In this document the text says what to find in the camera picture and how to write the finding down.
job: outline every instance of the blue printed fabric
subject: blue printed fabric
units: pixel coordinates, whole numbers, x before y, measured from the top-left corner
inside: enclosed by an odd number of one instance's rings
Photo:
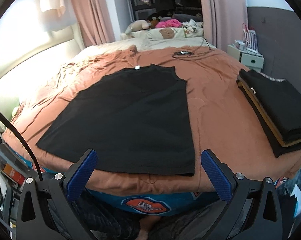
[[[89,190],[97,199],[113,207],[138,214],[172,216],[207,206],[218,200],[215,192],[191,192],[162,195],[134,195],[119,197]]]

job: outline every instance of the blue gripper pad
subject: blue gripper pad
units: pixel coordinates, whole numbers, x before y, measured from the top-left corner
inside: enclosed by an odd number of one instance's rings
[[[233,180],[233,178],[230,178],[229,175],[225,175],[221,170],[222,168],[225,168],[225,166],[228,169],[229,167],[226,164],[221,163],[211,150],[204,150],[202,152],[201,164],[210,181],[212,182],[219,198],[221,200],[230,202],[233,196],[233,188],[230,180]]]
[[[65,181],[66,185],[66,198],[69,202],[78,200],[80,194],[83,192],[87,181],[89,180],[92,172],[94,171],[97,164],[97,153],[94,150],[88,150],[83,157],[75,164],[73,164],[68,171],[73,171],[73,176],[69,181]]]

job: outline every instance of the folded black shirt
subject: folded black shirt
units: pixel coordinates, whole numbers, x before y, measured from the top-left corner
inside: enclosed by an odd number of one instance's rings
[[[273,153],[274,153],[276,158],[280,157],[281,155],[283,155],[285,153],[290,153],[290,152],[295,152],[295,151],[301,150],[301,143],[297,143],[297,144],[289,146],[289,147],[282,147],[280,145],[280,143],[277,141],[277,139],[276,139],[275,135],[273,134],[273,132],[271,131],[271,129],[268,127],[267,123],[263,119],[263,117],[260,114],[260,112],[258,111],[257,107],[254,105],[254,103],[252,102],[250,97],[246,94],[244,88],[240,87],[240,90],[242,90],[242,92],[244,93],[247,101],[252,106],[259,122],[261,123],[261,126],[264,130],[264,133],[265,133],[265,135],[266,135],[266,137],[267,137],[267,139],[270,143],[270,146],[271,146],[271,148],[273,150]]]
[[[287,80],[276,80],[241,70],[240,77],[256,92],[256,97],[272,119],[284,142],[301,139],[301,94]]]

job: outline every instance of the bare foot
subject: bare foot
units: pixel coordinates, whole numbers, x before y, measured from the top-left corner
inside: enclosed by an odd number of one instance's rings
[[[136,240],[147,240],[148,234],[153,226],[161,219],[159,216],[147,216],[142,218],[140,223],[140,231]]]

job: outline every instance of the beige headboard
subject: beige headboard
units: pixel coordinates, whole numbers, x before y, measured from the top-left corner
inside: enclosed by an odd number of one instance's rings
[[[0,57],[0,112],[9,120],[20,101],[62,63],[84,49],[78,23],[47,32],[49,40],[17,58]],[[5,127],[0,123],[0,132]]]

